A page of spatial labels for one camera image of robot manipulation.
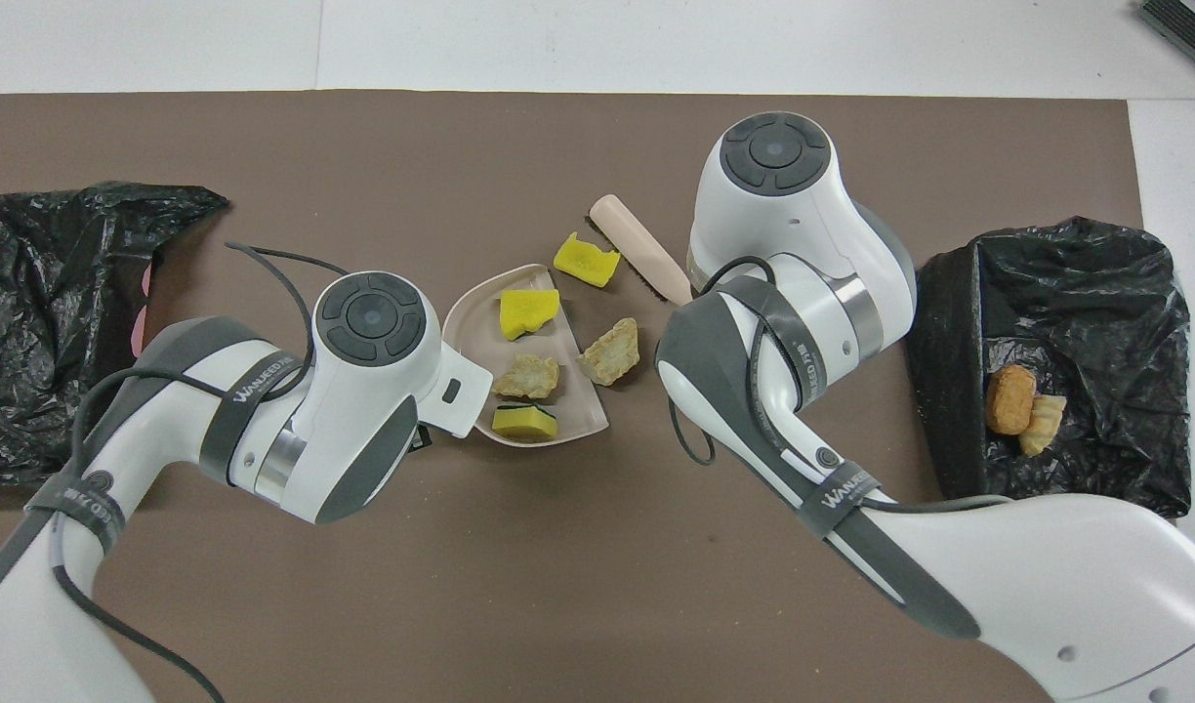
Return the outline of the yellow green sponge strip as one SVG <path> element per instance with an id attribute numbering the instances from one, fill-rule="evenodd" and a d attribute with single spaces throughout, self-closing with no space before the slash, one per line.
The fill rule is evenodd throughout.
<path id="1" fill-rule="evenodd" d="M 538 404 L 505 404 L 494 410 L 491 430 L 509 440 L 541 441 L 554 439 L 557 418 Z"/>

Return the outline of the beige plastic dustpan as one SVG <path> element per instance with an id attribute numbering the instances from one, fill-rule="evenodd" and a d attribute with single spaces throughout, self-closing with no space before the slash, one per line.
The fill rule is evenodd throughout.
<path id="1" fill-rule="evenodd" d="M 609 428 L 598 389 L 580 372 L 575 360 L 580 346 L 569 323 L 566 308 L 544 323 L 537 332 L 525 334 L 517 340 L 507 340 L 500 329 L 501 294 L 507 291 L 554 291 L 556 285 L 549 268 L 527 264 L 505 271 L 476 285 L 464 294 L 451 313 L 446 314 L 442 340 L 468 360 L 489 369 L 495 377 L 508 372 L 517 354 L 535 354 L 553 357 L 560 365 L 560 379 L 554 391 L 538 403 L 557 421 L 554 438 L 517 440 L 500 436 L 492 430 L 496 408 L 525 404 L 523 399 L 490 395 L 474 427 L 495 444 L 508 446 L 550 446 L 566 444 L 605 432 Z"/>

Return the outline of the orange layered sponge chunk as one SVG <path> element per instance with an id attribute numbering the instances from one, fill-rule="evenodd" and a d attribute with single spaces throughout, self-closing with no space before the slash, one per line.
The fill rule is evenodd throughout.
<path id="1" fill-rule="evenodd" d="M 545 399 L 560 383 L 560 365 L 553 357 L 516 354 L 510 369 L 492 383 L 494 395 Z"/>

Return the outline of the yellow green sponge piece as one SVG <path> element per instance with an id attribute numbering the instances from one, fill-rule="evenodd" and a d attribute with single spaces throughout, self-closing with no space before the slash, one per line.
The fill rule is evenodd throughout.
<path id="1" fill-rule="evenodd" d="M 500 330 L 505 340 L 537 334 L 560 311 L 560 292 L 549 289 L 507 289 L 500 294 Z"/>

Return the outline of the pale beige sponge chunk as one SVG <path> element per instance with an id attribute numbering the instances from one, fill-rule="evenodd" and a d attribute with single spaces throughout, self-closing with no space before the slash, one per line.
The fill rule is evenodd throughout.
<path id="1" fill-rule="evenodd" d="M 603 387 L 612 386 L 638 363 L 641 363 L 639 328 L 633 317 L 615 320 L 606 334 L 578 356 L 581 373 L 590 383 Z"/>

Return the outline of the jagged yellow green sponge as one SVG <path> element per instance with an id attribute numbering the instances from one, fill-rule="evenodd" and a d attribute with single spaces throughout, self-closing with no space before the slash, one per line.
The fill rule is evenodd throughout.
<path id="1" fill-rule="evenodd" d="M 560 243 L 553 258 L 554 269 L 598 289 L 609 285 L 620 262 L 621 253 L 615 250 L 606 252 L 593 243 L 580 240 L 576 231 Z"/>

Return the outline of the beige hand brush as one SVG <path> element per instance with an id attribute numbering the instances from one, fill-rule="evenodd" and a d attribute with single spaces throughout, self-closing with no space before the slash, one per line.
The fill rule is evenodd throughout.
<path id="1" fill-rule="evenodd" d="M 682 268 L 619 197 L 614 194 L 599 197 L 588 218 L 658 299 L 674 306 L 685 306 L 694 299 Z"/>

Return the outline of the orange brown sponge chunk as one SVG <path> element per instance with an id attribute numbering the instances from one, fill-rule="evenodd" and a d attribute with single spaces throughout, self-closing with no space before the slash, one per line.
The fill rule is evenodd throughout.
<path id="1" fill-rule="evenodd" d="M 1038 379 L 1025 366 L 1010 363 L 989 375 L 985 395 L 985 423 L 991 432 L 1018 435 L 1031 424 Z"/>

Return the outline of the pale orange sponge chunk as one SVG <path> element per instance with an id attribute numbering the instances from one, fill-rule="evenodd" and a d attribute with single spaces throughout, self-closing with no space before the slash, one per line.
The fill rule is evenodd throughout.
<path id="1" fill-rule="evenodd" d="M 1032 401 L 1030 422 L 1018 435 L 1023 457 L 1038 457 L 1058 436 L 1067 399 L 1064 395 L 1038 395 Z"/>

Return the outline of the pink bin under bag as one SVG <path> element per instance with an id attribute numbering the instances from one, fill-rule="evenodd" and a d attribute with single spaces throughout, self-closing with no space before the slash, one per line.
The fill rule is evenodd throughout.
<path id="1" fill-rule="evenodd" d="M 147 265 L 147 268 L 145 269 L 143 279 L 141 281 L 141 288 L 145 295 L 145 302 L 141 310 L 139 310 L 137 316 L 135 316 L 134 326 L 131 329 L 130 344 L 134 357 L 141 357 L 145 348 L 145 326 L 146 326 L 148 295 L 151 295 L 152 273 L 154 273 L 154 267 Z"/>

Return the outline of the torn black bag lined bin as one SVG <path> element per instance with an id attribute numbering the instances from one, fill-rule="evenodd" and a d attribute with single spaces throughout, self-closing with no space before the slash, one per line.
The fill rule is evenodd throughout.
<path id="1" fill-rule="evenodd" d="M 227 206 L 125 182 L 0 194 L 0 485 L 62 466 L 82 396 L 133 363 L 155 255 Z"/>

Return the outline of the brown table mat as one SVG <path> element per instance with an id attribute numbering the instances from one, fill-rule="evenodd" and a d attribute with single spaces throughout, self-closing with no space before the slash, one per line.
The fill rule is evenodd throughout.
<path id="1" fill-rule="evenodd" d="M 1005 227 L 1141 227 L 1128 106 L 721 94 L 0 94 L 0 194 L 129 181 L 231 208 L 163 253 L 146 329 L 232 314 L 302 352 L 302 320 L 226 242 L 402 274 L 445 314 L 547 264 L 615 194 L 681 258 L 728 126 L 825 126 L 848 192 L 923 263 Z M 629 269 L 554 276 L 580 346 L 641 320 L 609 428 L 517 450 L 442 433 L 356 516 L 312 526 L 166 469 L 94 600 L 228 703 L 1050 703 L 1007 658 L 893 609 L 730 454 L 674 436 L 654 347 L 670 307 Z"/>

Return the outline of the dark ribbed panel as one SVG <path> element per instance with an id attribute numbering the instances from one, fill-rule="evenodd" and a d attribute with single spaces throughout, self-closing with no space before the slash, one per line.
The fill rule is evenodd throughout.
<path id="1" fill-rule="evenodd" d="M 1195 62 L 1195 0 L 1140 0 L 1136 14 Z"/>

